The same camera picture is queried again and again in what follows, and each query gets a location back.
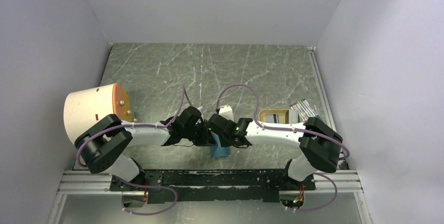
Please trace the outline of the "blue leather card holder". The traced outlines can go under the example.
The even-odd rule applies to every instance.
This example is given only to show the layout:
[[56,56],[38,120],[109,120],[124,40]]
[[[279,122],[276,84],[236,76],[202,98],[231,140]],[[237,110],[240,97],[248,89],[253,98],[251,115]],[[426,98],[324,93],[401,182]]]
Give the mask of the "blue leather card holder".
[[229,147],[222,147],[219,136],[212,132],[212,136],[216,141],[216,145],[211,146],[210,148],[210,156],[213,159],[226,158],[229,157],[231,152]]

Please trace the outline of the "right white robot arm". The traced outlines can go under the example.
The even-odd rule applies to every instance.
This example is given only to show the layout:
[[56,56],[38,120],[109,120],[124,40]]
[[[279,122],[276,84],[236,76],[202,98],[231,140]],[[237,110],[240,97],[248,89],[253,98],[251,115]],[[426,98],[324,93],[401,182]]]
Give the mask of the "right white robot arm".
[[290,159],[282,176],[288,189],[296,189],[317,171],[335,173],[344,149],[342,136],[316,117],[298,124],[269,124],[251,118],[234,122],[214,114],[207,125],[219,137],[222,147],[270,144],[300,149],[302,154]]

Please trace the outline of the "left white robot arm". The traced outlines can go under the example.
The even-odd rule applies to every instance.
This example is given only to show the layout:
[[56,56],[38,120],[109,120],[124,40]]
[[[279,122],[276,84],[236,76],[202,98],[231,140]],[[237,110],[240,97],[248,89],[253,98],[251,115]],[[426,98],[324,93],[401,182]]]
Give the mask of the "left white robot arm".
[[145,173],[123,151],[136,145],[170,146],[183,139],[198,147],[217,144],[201,112],[193,106],[155,124],[129,123],[109,114],[78,136],[73,144],[77,157],[92,174],[105,172],[120,177],[136,191],[144,186]]

